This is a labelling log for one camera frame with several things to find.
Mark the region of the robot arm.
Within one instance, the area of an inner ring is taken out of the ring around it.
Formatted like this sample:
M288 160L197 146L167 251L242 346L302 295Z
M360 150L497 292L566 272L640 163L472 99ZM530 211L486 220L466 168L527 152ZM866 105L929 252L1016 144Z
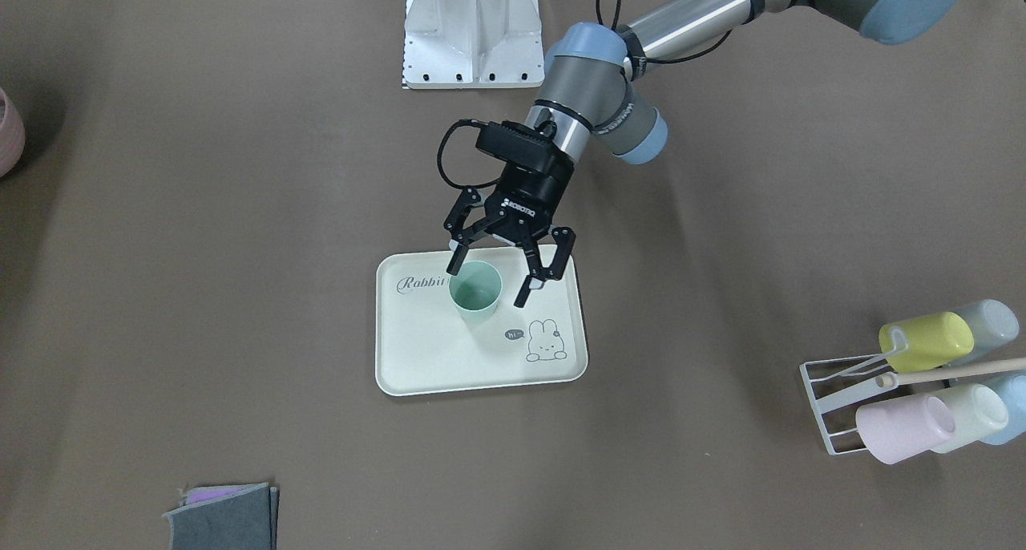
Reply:
M669 127L634 83L653 68L713 52L734 29L767 13L806 6L863 38L898 45L942 19L957 0L674 0L623 23L569 27L546 54L546 78L524 123L461 119L476 127L478 151L502 160L486 184L462 185L443 222L457 276L470 247L486 236L523 250L527 273L514 305L563 277L576 235L555 214L589 140L599 140L630 165L660 155Z

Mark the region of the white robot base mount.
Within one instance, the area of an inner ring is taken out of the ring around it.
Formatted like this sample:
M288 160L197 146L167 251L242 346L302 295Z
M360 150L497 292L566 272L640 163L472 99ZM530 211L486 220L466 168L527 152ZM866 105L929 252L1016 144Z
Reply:
M411 90L538 87L539 0L406 0L401 83Z

